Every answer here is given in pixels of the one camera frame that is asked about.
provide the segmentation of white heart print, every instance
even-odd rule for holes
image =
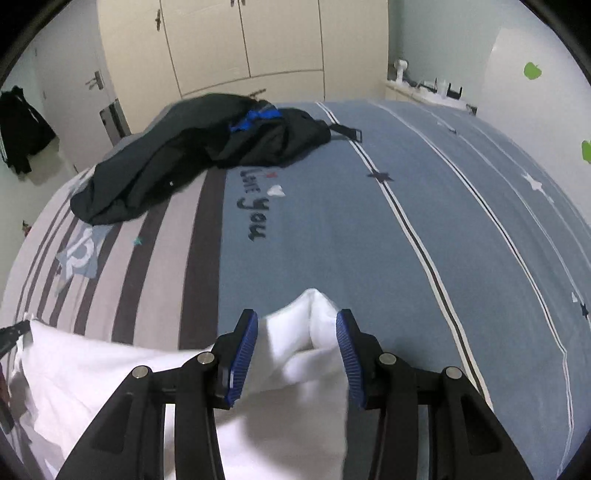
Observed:
[[[283,188],[281,188],[281,185],[273,185],[269,190],[267,190],[267,195],[271,197],[284,197],[285,193],[283,193]]]

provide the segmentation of metal screw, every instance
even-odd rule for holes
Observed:
[[[203,352],[197,355],[197,362],[202,365],[207,365],[213,362],[216,359],[216,356],[211,352]]]
[[[148,375],[148,367],[145,367],[144,365],[140,365],[139,367],[135,367],[133,369],[133,371],[131,372],[131,374],[135,378],[144,378],[146,375]]]
[[[445,369],[445,374],[453,380],[460,380],[463,375],[462,370],[458,367],[447,367]]]
[[[382,353],[382,355],[379,356],[379,362],[382,365],[393,365],[396,363],[396,357],[391,353]]]

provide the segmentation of mattress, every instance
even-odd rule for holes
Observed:
[[[555,182],[467,113],[405,102],[298,105],[363,131],[286,168],[211,169],[142,217],[83,224],[59,190],[15,260],[0,326],[204,348],[244,308],[317,288],[412,366],[464,370],[534,478],[591,427],[591,231]],[[344,477],[366,476],[375,416],[349,412]]]

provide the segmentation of black strap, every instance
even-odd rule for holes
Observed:
[[[354,142],[363,142],[363,134],[361,133],[361,130],[358,130],[357,128],[349,128],[341,124],[332,124],[329,126],[329,128],[333,132],[337,132],[338,134],[344,135]]]

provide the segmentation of hanging jacket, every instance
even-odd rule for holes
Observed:
[[[15,172],[29,173],[28,155],[43,150],[56,136],[45,119],[25,100],[23,90],[15,86],[0,95],[0,134],[4,143],[4,161]]]
[[[358,133],[265,100],[222,93],[183,100],[99,163],[70,206],[91,225],[137,218],[207,168],[284,166],[329,142],[331,130]]]

